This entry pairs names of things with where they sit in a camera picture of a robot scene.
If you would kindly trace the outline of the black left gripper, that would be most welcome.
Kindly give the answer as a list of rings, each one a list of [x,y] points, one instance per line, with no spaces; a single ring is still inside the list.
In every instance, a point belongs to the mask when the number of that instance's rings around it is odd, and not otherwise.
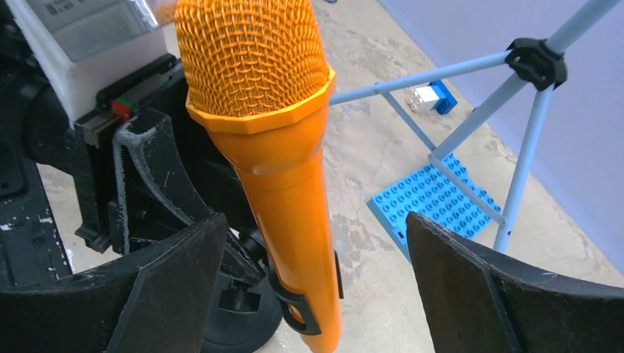
[[[88,248],[126,254],[218,215],[177,151],[181,93],[181,63],[166,54],[99,91],[95,108],[69,123],[35,58],[4,57],[1,136],[72,177]]]

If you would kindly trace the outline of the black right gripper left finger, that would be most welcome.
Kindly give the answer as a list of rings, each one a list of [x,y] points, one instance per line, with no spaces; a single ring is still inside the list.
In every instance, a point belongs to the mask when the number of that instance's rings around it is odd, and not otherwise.
[[[1,292],[3,352],[198,352],[223,215],[47,285]]]

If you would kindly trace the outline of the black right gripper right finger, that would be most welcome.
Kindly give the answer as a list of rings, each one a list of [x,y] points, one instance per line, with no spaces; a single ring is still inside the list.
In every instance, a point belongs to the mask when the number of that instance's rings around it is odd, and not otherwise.
[[[406,218],[437,352],[621,352],[623,289],[529,265],[420,213]]]

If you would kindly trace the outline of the black microphone stand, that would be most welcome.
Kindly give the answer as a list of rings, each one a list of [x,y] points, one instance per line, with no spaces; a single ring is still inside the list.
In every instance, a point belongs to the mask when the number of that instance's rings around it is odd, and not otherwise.
[[[281,322],[305,337],[324,331],[307,297],[287,290],[278,279],[259,231],[229,232],[202,352],[255,352]]]

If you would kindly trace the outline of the orange toy microphone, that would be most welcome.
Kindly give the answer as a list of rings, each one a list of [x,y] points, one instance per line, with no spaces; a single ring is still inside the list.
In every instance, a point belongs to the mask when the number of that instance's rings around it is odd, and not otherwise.
[[[179,1],[187,110],[241,180],[285,320],[312,352],[341,337],[322,145],[335,71],[309,1]]]

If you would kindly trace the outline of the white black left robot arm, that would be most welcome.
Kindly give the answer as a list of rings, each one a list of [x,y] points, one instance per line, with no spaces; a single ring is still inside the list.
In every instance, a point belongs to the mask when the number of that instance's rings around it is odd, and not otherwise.
[[[132,254],[215,215],[233,229],[219,255],[226,289],[266,282],[266,253],[232,169],[183,100],[166,45],[174,1],[1,3],[1,279],[50,283],[70,265],[38,170],[74,181],[77,234]],[[235,230],[243,232],[237,236]]]

